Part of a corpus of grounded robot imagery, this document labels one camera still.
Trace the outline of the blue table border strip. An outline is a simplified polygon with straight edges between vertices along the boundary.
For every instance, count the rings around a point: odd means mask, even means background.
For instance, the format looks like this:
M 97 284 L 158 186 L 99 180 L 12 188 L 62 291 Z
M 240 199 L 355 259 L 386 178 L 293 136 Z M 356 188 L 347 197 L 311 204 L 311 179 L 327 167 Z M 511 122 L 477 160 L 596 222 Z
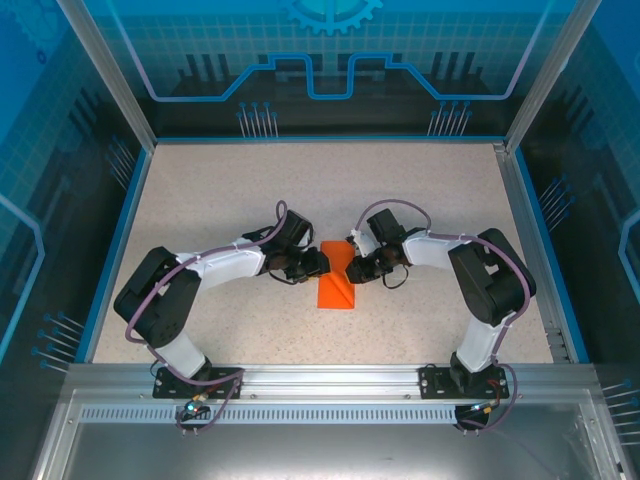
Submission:
M 152 156 L 153 154 L 144 148 L 141 149 L 138 155 L 80 343 L 76 350 L 75 363 L 91 363 L 94 358 Z
M 513 163 L 524 196 L 525 226 L 530 230 L 522 236 L 523 247 L 538 285 L 536 297 L 542 320 L 561 334 L 567 362 L 588 364 L 591 359 L 551 241 L 549 225 L 520 148 L 514 153 Z

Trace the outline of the aluminium side rail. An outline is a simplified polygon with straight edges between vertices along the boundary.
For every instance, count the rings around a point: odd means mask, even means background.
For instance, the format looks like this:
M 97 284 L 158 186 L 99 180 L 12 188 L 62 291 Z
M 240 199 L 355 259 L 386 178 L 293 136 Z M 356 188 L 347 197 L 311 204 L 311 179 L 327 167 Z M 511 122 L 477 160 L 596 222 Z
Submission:
M 533 307 L 537 309 L 552 361 L 561 364 L 573 363 L 572 347 L 564 335 L 564 310 L 552 278 L 521 170 L 516 158 L 507 151 L 503 143 L 495 143 L 493 147 L 522 249 L 521 258 L 537 285 L 537 293 L 528 311 Z

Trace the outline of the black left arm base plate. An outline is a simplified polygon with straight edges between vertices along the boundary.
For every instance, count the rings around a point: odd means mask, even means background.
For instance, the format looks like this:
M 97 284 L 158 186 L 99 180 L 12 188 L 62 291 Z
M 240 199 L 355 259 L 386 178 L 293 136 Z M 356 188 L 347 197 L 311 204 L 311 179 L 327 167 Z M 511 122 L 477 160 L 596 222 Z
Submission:
M 208 373 L 205 373 L 204 378 L 197 380 L 203 382 L 211 382 L 213 380 L 220 380 L 227 376 L 233 376 L 241 371 L 240 368 L 210 368 Z M 196 395 L 206 393 L 208 399 L 223 400 L 231 391 L 234 380 L 232 378 L 227 382 L 217 385 L 193 385 L 180 380 L 173 373 L 169 371 L 167 367 L 159 368 L 155 372 L 155 383 L 153 385 L 152 397 L 154 399 L 191 399 Z M 241 385 L 232 394 L 232 399 L 238 399 L 240 397 Z

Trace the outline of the aluminium frame post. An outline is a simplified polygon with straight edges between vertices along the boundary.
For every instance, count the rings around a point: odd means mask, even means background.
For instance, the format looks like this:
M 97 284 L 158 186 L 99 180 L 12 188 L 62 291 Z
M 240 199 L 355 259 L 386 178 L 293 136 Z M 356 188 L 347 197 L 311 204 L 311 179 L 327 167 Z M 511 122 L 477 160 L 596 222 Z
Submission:
M 157 139 L 116 59 L 82 0 L 56 0 L 137 140 L 153 154 Z
M 591 23 L 602 0 L 576 0 L 549 55 L 505 136 L 505 149 L 513 154 L 533 124 L 560 74 L 566 68 L 581 37 Z

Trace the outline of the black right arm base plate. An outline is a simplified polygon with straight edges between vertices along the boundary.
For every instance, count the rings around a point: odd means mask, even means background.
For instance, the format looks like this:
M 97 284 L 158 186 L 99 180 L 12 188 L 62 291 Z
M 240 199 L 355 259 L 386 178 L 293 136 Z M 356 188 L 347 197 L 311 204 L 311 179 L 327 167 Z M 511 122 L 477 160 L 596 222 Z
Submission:
M 432 400 L 467 400 L 510 397 L 503 368 L 488 366 L 476 373 L 461 368 L 427 364 L 417 372 L 421 398 Z

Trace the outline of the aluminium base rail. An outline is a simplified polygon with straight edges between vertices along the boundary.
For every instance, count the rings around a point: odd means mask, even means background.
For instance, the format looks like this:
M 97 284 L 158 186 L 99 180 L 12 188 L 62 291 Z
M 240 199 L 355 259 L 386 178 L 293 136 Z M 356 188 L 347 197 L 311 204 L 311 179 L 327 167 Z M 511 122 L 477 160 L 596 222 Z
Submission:
M 248 402 L 416 402 L 418 365 L 247 365 L 240 399 Z M 506 373 L 513 398 L 527 403 L 577 403 L 601 395 L 589 364 L 516 364 Z M 61 395 L 86 403 L 152 398 L 144 364 L 75 364 Z

